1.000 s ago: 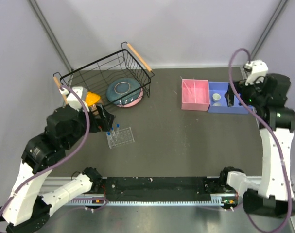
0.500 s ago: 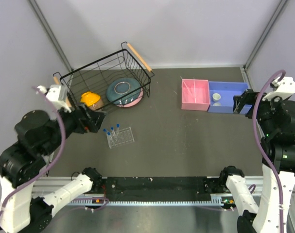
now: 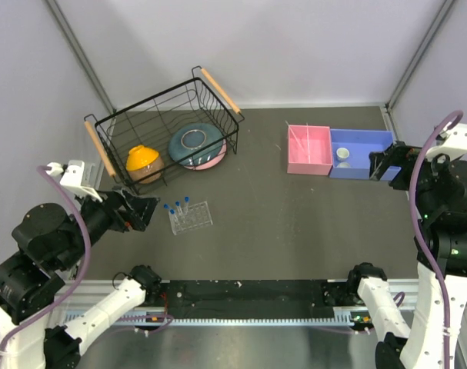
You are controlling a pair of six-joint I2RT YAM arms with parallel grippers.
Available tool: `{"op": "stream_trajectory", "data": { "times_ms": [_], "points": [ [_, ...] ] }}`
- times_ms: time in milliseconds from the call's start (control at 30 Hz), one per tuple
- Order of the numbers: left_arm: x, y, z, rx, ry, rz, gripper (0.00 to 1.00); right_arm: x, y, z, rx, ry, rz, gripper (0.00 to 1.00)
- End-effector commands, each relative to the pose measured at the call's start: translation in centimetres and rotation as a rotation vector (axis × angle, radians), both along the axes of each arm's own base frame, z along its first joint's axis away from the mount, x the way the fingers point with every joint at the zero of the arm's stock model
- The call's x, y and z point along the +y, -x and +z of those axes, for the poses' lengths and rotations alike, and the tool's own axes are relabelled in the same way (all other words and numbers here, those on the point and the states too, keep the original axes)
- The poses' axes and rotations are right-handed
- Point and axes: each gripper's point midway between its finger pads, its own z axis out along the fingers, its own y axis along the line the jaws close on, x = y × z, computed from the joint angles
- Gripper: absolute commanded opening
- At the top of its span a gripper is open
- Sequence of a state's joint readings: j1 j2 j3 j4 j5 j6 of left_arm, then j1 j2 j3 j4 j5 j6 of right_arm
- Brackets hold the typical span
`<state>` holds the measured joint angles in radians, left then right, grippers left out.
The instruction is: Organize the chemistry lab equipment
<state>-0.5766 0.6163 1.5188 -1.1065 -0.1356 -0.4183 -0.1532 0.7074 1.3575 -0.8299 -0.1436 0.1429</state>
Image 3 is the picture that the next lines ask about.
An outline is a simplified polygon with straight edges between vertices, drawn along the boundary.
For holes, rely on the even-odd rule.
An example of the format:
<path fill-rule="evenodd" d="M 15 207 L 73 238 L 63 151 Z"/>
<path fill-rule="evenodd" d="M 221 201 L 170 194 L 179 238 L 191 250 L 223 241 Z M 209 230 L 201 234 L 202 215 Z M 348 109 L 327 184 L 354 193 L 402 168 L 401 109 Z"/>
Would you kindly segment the small white cup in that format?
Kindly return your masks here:
<path fill-rule="evenodd" d="M 350 156 L 350 151 L 347 148 L 337 148 L 336 149 L 336 158 L 339 162 L 346 161 Z"/>

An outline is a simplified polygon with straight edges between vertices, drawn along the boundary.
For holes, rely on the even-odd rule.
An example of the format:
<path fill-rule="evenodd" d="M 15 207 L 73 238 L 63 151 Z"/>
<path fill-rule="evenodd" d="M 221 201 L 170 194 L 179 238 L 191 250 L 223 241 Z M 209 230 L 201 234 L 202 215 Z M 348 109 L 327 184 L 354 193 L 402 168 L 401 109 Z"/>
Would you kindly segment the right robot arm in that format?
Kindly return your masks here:
<path fill-rule="evenodd" d="M 372 180 L 390 166 L 401 168 L 390 186 L 409 193 L 418 250 L 411 324 L 403 319 L 381 268 L 361 263 L 349 272 L 345 292 L 369 311 L 379 340 L 378 368 L 452 368 L 467 304 L 467 161 L 437 147 L 422 163 L 419 155 L 419 148 L 401 141 L 369 155 Z"/>

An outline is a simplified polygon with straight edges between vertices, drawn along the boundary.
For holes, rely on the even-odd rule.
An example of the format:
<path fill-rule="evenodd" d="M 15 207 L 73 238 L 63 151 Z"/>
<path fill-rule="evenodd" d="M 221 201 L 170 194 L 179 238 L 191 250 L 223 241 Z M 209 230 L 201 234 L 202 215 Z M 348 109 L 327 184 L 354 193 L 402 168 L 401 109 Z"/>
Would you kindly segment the clear pipette long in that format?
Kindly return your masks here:
<path fill-rule="evenodd" d="M 308 124 L 308 122 L 305 123 L 305 139 L 306 139 L 307 162 L 309 164 L 311 164 L 309 124 Z"/>

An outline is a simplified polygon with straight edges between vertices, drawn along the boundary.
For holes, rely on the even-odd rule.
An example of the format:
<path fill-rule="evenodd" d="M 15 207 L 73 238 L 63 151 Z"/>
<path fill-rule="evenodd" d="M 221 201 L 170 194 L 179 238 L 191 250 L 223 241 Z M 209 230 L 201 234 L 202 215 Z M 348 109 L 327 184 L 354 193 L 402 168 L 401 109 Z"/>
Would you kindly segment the white round lid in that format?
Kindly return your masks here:
<path fill-rule="evenodd" d="M 337 165 L 338 168 L 351 168 L 351 165 L 348 162 L 339 162 Z"/>

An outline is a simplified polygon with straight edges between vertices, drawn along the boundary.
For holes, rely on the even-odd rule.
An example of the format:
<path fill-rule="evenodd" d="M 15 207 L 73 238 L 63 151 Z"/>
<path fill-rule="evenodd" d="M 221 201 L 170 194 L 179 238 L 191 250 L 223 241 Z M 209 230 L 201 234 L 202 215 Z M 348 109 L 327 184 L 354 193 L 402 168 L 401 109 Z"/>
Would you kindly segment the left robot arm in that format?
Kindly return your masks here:
<path fill-rule="evenodd" d="M 101 195 L 102 201 L 79 198 L 75 214 L 59 204 L 40 204 L 13 230 L 18 251 L 0 264 L 0 368 L 74 368 L 123 314 L 159 300 L 161 278 L 138 265 L 82 316 L 48 326 L 49 308 L 65 285 L 59 272 L 87 261 L 106 231 L 144 231 L 159 202 L 124 188 Z"/>

